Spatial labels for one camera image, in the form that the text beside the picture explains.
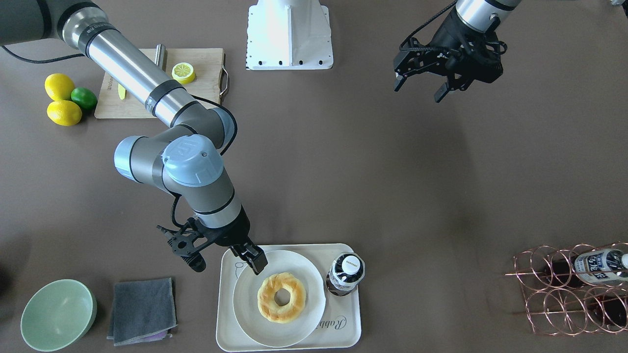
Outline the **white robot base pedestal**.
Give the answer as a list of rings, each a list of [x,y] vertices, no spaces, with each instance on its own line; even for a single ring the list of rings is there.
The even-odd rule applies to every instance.
[[[325,70],[334,55],[329,11],[318,0],[259,0],[248,9],[245,67]]]

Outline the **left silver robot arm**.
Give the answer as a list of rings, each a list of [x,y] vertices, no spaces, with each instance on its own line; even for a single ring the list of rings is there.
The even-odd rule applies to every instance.
[[[520,4],[518,0],[455,0],[432,16],[399,45],[394,59],[395,85],[399,91],[407,78],[430,72],[445,76],[434,94],[440,102],[455,90],[467,90],[474,80],[493,83],[503,73],[501,56],[507,45],[496,29]],[[448,13],[430,43],[423,45],[415,34],[443,13]]]

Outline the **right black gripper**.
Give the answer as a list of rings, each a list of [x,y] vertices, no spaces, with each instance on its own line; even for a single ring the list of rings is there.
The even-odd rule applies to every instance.
[[[240,208],[238,216],[231,223],[220,228],[205,226],[203,221],[198,219],[196,230],[207,239],[206,243],[197,247],[197,251],[204,250],[211,244],[230,247],[235,256],[249,264],[255,275],[260,275],[268,264],[264,250],[253,244],[253,241],[248,237],[250,221],[244,208]]]

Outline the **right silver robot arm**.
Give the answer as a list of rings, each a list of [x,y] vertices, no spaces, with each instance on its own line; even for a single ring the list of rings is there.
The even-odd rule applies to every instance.
[[[258,275],[267,265],[249,238],[250,221],[223,163],[237,134],[231,112],[202,105],[108,20],[89,0],[3,0],[1,44],[58,39],[121,83],[165,126],[154,136],[124,138],[114,153],[119,174],[186,201],[193,215],[159,227],[171,251],[193,270],[206,268],[202,250],[229,248]]]

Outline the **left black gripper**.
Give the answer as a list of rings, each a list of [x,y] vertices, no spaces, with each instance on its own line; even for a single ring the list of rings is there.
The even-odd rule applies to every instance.
[[[440,103],[454,90],[467,90],[474,80],[493,83],[503,74],[501,56],[507,45],[498,40],[495,33],[501,23],[497,15],[489,16],[487,33],[480,33],[467,26],[451,10],[432,40],[422,45],[414,35],[444,10],[435,14],[426,23],[417,27],[399,45],[399,54],[394,59],[394,91],[398,92],[407,78],[430,72],[446,76],[447,80],[434,93],[435,103]]]

